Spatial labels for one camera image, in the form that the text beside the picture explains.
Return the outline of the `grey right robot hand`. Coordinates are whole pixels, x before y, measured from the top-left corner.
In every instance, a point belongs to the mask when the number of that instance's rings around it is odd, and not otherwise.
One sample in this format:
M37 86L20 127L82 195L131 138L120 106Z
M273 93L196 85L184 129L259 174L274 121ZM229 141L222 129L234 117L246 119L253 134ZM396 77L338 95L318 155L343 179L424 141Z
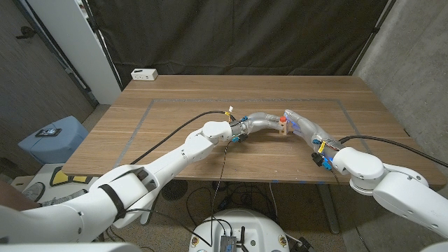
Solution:
M287 121L292 124L293 133L302 137L315 153L333 159L337 151L344 148L339 141L315 122L289 109L285 110L284 115Z

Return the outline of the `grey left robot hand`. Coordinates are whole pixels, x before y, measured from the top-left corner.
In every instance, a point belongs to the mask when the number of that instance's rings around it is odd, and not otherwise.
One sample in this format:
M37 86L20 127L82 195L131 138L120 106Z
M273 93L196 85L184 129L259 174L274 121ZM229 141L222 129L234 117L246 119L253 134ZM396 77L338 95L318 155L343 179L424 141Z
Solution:
M241 120L230 123L232 130L232 142L245 141L250 133L264 129L282 130L279 124L280 117L263 112L252 113Z

